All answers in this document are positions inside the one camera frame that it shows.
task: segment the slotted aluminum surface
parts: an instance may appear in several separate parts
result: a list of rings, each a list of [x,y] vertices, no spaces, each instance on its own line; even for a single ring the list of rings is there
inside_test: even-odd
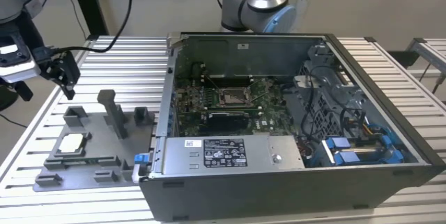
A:
[[[110,37],[100,37],[94,47],[104,47]],[[363,38],[340,42],[384,90],[437,154],[446,159],[446,112],[439,101],[423,89],[383,52]],[[82,105],[86,112],[101,112],[96,103],[100,89],[116,90],[116,102],[124,110],[145,106],[157,112],[165,67],[162,38],[121,37],[108,53],[82,53],[81,78],[76,97],[68,101],[54,89],[30,127],[1,166],[6,171],[0,183],[1,223],[157,223],[152,219],[137,186],[34,193],[34,176],[54,145],[69,105]],[[446,173],[421,187],[400,190],[377,208],[287,216],[216,220],[216,223],[444,223]]]
[[[407,49],[415,51],[443,74],[446,73],[446,39],[415,38]]]

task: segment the blue latch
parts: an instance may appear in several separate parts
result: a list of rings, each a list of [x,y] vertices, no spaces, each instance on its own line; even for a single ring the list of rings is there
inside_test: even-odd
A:
[[[148,164],[148,154],[134,155],[134,164],[146,165]]]
[[[349,142],[344,137],[329,137],[327,139],[328,148],[351,148]]]

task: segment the circuit board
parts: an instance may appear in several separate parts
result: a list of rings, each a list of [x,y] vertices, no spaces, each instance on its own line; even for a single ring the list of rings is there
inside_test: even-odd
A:
[[[177,87],[180,137],[295,134],[280,85],[272,79],[252,79],[246,87],[196,86],[186,81]]]

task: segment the metal frame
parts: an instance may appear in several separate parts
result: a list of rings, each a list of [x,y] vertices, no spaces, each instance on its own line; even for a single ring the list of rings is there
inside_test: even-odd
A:
[[[446,74],[446,39],[413,38],[407,51],[413,51]]]
[[[77,0],[90,35],[109,35],[98,0]]]
[[[102,47],[112,37],[86,46]],[[363,38],[339,38],[376,86],[446,160],[446,110],[379,45]],[[158,110],[165,72],[165,39],[121,37],[108,53],[80,53],[81,78],[76,97],[68,101],[56,88],[0,168],[1,223],[157,223],[137,186],[102,190],[34,193],[30,188],[38,164],[53,148],[68,105],[81,104],[86,112],[101,111],[93,102],[100,88],[117,90],[124,110],[145,106]],[[375,209],[285,216],[216,220],[216,223],[443,223],[446,219],[446,173],[420,187],[400,190]]]

